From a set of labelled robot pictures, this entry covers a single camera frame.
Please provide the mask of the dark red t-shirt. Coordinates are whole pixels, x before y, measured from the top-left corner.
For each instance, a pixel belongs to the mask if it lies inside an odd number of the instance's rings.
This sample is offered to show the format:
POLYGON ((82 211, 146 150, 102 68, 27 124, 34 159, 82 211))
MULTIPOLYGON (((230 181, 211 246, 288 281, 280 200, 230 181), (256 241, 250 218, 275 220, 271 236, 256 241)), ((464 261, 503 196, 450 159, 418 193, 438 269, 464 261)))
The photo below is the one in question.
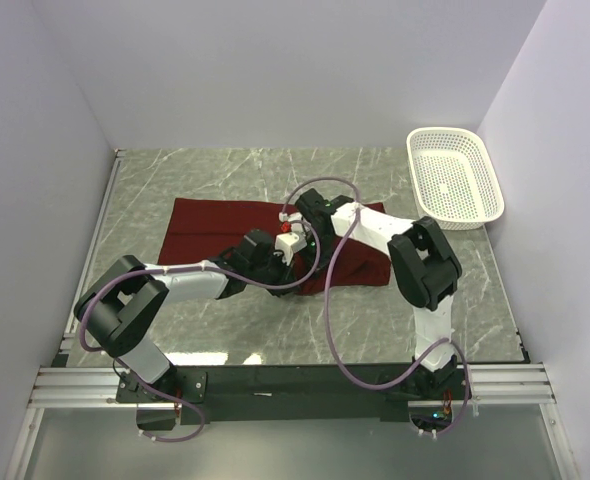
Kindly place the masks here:
MULTIPOLYGON (((161 247, 161 265, 197 264, 236 247, 254 229, 275 237, 282 223, 280 212, 299 212, 295 205, 256 201, 211 201, 176 199, 161 247)), ((300 255, 293 258, 300 291, 314 295, 323 291, 326 265, 331 255, 300 255)), ((334 286, 385 286, 391 272, 388 257, 357 241, 348 241, 337 260, 331 284, 334 286)))

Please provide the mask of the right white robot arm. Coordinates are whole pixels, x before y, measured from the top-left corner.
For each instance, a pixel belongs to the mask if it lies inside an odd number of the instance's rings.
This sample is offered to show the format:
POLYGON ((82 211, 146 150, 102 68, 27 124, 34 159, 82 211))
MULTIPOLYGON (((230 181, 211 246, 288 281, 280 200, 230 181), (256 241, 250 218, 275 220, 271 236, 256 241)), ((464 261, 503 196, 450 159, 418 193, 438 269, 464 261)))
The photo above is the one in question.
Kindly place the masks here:
POLYGON ((326 265, 323 315, 327 343, 340 371, 361 388, 382 391, 398 386, 418 398, 435 399, 451 388, 457 370, 451 314, 462 267, 438 223, 427 216, 419 220, 393 217, 346 196, 326 200, 314 189, 303 193, 295 206, 318 234, 319 246, 339 239, 326 265), (341 251, 350 240, 388 257, 398 290, 414 310, 414 362, 399 377, 383 384, 354 376, 334 344, 331 281, 341 251))

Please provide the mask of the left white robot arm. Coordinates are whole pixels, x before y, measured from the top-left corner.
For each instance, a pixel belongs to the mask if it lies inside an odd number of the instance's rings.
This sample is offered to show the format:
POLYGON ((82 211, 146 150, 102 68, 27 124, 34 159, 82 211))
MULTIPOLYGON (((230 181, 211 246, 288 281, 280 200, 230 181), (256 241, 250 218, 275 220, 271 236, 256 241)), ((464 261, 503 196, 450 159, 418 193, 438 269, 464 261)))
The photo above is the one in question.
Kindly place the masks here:
POLYGON ((227 299, 249 284, 274 295, 290 293, 299 285, 293 258, 306 247, 303 232, 273 237, 254 229, 238 246, 197 264, 147 265, 125 255, 75 305, 80 343, 89 352, 100 351, 121 362, 151 401, 179 398, 182 381, 175 365, 148 337, 161 307, 193 299, 227 299))

